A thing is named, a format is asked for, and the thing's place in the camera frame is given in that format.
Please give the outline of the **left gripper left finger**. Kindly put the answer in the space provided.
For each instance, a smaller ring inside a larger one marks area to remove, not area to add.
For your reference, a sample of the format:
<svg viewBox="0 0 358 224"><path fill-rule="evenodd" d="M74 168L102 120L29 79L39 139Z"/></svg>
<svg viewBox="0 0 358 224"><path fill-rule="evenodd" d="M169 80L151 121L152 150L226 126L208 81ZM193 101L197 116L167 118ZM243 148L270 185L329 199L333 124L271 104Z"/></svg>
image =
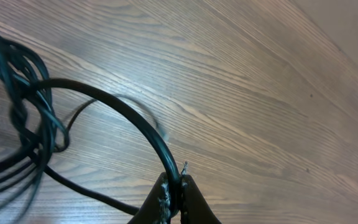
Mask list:
<svg viewBox="0 0 358 224"><path fill-rule="evenodd" d="M170 218L170 192L165 172L161 173L139 211L128 224L167 223Z"/></svg>

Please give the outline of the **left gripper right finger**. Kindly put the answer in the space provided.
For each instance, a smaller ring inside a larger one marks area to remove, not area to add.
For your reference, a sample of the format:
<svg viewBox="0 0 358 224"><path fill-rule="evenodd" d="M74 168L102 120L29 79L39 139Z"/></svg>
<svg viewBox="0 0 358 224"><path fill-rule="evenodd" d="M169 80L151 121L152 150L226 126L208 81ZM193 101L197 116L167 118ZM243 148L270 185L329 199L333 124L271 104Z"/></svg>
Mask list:
<svg viewBox="0 0 358 224"><path fill-rule="evenodd" d="M192 176L183 175L181 180L181 224L221 224Z"/></svg>

